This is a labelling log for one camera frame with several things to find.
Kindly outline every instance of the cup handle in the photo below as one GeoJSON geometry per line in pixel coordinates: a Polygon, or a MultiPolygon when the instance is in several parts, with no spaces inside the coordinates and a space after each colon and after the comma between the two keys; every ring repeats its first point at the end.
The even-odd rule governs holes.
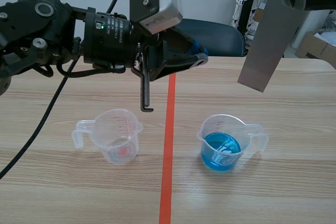
{"type": "Polygon", "coordinates": [[[72,132],[72,140],[76,149],[84,147],[83,133],[92,134],[95,120],[82,120],[76,124],[76,129],[72,132]]]}
{"type": "Polygon", "coordinates": [[[268,135],[260,124],[246,124],[246,133],[251,136],[252,141],[257,141],[256,152],[264,152],[268,143],[268,135]]]}
{"type": "Polygon", "coordinates": [[[252,135],[252,141],[257,141],[256,152],[264,152],[268,143],[268,135],[265,133],[259,133],[252,135]]]}
{"type": "Polygon", "coordinates": [[[138,132],[143,131],[143,125],[141,123],[138,124],[138,132]]]}

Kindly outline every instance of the table surface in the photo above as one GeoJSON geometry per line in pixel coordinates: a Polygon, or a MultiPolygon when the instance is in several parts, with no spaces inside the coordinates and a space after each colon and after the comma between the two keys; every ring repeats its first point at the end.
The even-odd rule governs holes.
{"type": "MultiPolygon", "coordinates": [[[[237,83],[244,58],[210,57],[176,76],[171,223],[335,223],[336,71],[282,59],[264,93],[237,83]],[[195,134],[213,114],[260,123],[266,151],[228,173],[207,169],[195,134]]],[[[88,69],[78,63],[75,70],[88,69]]],[[[61,80],[29,71],[0,97],[0,167],[24,145],[61,80]]],[[[153,113],[140,111],[140,80],[127,74],[71,79],[44,128],[0,181],[0,223],[159,222],[168,77],[151,83],[153,113]],[[125,108],[143,123],[134,161],[107,163],[76,122],[125,108]]]]}

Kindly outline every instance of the chair backrest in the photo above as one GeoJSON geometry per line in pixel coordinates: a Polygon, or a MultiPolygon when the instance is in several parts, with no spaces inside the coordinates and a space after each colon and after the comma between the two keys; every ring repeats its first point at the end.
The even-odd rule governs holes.
{"type": "Polygon", "coordinates": [[[244,56],[244,38],[232,26],[184,18],[177,27],[198,40],[208,50],[209,56],[244,56]]]}

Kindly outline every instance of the plastic measuring cup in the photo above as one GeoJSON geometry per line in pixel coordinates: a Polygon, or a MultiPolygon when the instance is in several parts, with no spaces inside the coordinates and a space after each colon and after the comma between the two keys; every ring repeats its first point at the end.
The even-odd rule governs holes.
{"type": "Polygon", "coordinates": [[[72,132],[72,139],[76,148],[83,148],[83,133],[88,133],[108,162],[122,165],[137,155],[138,133],[142,130],[142,124],[131,111],[116,109],[94,120],[79,121],[72,132]]]}
{"type": "Polygon", "coordinates": [[[219,171],[233,168],[251,143],[256,143],[254,153],[263,152],[268,143],[268,135],[260,124],[246,124],[225,114],[207,118],[197,137],[203,141],[201,152],[204,163],[219,171]]]}

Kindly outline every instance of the red marking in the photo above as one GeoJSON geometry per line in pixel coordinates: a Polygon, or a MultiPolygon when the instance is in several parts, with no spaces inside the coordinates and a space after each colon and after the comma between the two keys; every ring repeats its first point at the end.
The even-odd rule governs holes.
{"type": "Polygon", "coordinates": [[[159,224],[171,224],[176,74],[169,76],[159,224]]]}
{"type": "Polygon", "coordinates": [[[127,147],[123,147],[123,148],[118,150],[118,155],[119,156],[126,156],[127,152],[128,152],[127,147]]]}

